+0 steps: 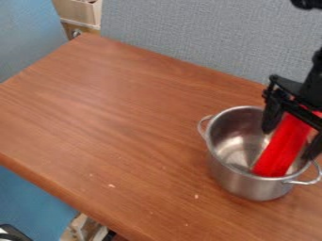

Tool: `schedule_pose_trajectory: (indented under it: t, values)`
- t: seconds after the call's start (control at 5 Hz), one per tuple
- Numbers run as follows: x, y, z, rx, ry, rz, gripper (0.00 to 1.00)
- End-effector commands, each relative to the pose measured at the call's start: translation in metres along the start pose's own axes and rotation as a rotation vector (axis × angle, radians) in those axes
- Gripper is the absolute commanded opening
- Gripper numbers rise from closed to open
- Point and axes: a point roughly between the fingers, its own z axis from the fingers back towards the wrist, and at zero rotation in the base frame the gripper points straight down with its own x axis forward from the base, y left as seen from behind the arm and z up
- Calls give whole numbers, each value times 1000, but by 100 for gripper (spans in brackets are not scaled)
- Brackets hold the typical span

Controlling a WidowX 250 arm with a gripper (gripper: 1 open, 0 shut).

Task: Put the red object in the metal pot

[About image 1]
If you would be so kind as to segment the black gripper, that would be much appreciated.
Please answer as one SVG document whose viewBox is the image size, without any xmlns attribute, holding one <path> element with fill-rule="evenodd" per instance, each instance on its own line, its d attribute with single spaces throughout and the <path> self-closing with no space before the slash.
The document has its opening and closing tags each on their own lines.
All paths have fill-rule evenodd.
<svg viewBox="0 0 322 241">
<path fill-rule="evenodd" d="M 322 48 L 311 57 L 311 70 L 303 83 L 298 83 L 277 74 L 268 77 L 268 86 L 263 90 L 264 112 L 262 130 L 268 134 L 277 127 L 283 114 L 290 113 L 313 129 L 322 131 L 322 118 L 314 111 L 322 111 Z M 319 133 L 303 153 L 313 160 L 322 153 L 322 133 Z"/>
</svg>

